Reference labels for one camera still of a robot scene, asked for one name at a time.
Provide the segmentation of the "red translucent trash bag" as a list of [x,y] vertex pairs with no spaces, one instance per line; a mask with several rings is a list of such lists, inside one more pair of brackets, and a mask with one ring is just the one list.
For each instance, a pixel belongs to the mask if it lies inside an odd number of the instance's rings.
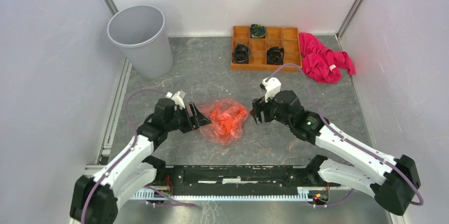
[[249,117],[244,105],[227,97],[201,104],[199,111],[211,120],[210,124],[200,128],[201,135],[223,146],[241,138],[244,123]]

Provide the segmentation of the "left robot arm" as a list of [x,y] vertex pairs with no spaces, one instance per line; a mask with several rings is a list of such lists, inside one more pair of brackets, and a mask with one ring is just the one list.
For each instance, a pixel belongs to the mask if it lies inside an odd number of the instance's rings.
[[69,215],[80,223],[114,223],[122,206],[147,184],[166,180],[165,162],[154,157],[169,132],[188,133],[211,123],[190,102],[180,97],[158,100],[154,112],[140,125],[130,142],[105,167],[74,186]]

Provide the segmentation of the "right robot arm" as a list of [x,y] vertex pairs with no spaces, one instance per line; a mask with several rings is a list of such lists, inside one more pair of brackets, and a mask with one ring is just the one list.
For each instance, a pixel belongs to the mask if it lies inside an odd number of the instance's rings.
[[250,113],[256,122],[277,121],[287,126],[296,138],[349,162],[345,165],[324,158],[318,166],[307,169],[309,184],[319,186],[325,181],[363,192],[398,216],[409,205],[424,204],[412,158],[406,155],[396,158],[354,139],[319,113],[306,110],[293,91],[254,99]]

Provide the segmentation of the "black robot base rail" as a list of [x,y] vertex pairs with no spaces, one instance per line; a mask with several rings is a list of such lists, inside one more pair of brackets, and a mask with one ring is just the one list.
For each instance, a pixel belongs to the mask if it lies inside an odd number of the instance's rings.
[[327,185],[319,175],[326,156],[316,155],[305,166],[174,165],[157,171],[149,186],[173,196],[294,196],[300,187]]

